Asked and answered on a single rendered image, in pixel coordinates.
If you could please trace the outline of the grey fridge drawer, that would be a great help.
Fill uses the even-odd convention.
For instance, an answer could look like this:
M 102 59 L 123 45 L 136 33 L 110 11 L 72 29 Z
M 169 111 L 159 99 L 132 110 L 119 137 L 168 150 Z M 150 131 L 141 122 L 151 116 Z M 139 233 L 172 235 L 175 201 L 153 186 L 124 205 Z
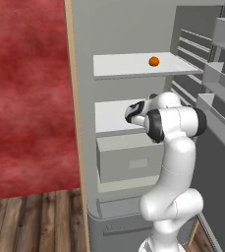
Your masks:
M 164 153 L 145 133 L 97 138 L 96 150 L 102 183 L 158 175 Z

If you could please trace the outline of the grey fridge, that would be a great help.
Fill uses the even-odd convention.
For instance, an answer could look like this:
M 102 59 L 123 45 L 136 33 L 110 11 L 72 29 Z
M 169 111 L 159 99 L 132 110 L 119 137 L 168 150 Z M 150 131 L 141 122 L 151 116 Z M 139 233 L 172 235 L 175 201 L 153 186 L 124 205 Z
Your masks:
M 95 104 L 144 99 L 175 76 L 95 80 L 93 56 L 171 52 L 177 9 L 217 7 L 224 0 L 72 0 L 86 202 L 141 197 L 158 175 L 102 183 L 97 168 Z

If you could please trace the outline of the grey fridge door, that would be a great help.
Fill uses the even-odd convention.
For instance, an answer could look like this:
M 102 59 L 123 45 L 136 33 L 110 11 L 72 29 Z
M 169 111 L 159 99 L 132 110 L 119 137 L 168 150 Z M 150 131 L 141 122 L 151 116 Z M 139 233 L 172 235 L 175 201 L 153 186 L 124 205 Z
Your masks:
M 206 63 L 223 62 L 225 50 L 212 43 L 215 23 L 225 18 L 225 0 L 217 7 L 180 7 L 177 9 L 172 51 L 204 72 Z M 198 94 L 214 94 L 202 83 L 201 75 L 176 76 L 171 90 L 183 102 L 196 105 Z M 225 117 L 225 101 L 216 94 L 212 106 Z M 213 247 L 225 252 L 225 146 L 207 127 L 197 139 L 197 168 L 193 186 L 202 193 L 204 209 L 199 221 Z

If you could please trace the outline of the light wood side panel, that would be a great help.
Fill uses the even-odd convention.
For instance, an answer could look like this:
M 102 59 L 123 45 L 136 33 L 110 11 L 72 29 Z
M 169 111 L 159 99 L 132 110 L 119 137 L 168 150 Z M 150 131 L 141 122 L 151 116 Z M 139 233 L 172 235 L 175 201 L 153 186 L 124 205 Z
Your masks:
M 72 100 L 73 100 L 73 109 L 74 109 L 74 117 L 75 117 L 76 143 L 77 143 L 77 154 L 78 154 L 78 162 L 79 162 L 79 177 L 80 177 L 82 205 L 83 205 L 84 239 L 85 239 L 84 243 L 85 243 L 85 252 L 90 252 L 88 222 L 87 222 L 87 212 L 86 212 L 83 139 L 82 139 L 81 116 L 80 116 L 80 105 L 79 105 L 79 87 L 78 87 L 78 79 L 77 79 L 77 64 L 76 64 L 72 0 L 63 0 L 63 1 L 64 1 L 64 11 L 65 11 L 65 27 L 66 27 L 66 38 L 67 38 L 68 59 L 69 59 L 69 72 L 70 72 L 70 77 L 71 77 Z

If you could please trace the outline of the grey freezer drawer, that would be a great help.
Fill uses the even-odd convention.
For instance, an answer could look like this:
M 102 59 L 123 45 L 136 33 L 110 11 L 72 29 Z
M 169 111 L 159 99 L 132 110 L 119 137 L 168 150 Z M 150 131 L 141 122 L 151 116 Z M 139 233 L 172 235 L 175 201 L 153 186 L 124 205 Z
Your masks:
M 90 252 L 138 252 L 152 230 L 152 222 L 141 216 L 139 203 L 140 197 L 107 202 L 89 199 L 86 206 Z M 104 235 L 103 230 L 107 225 L 149 225 L 150 230 Z

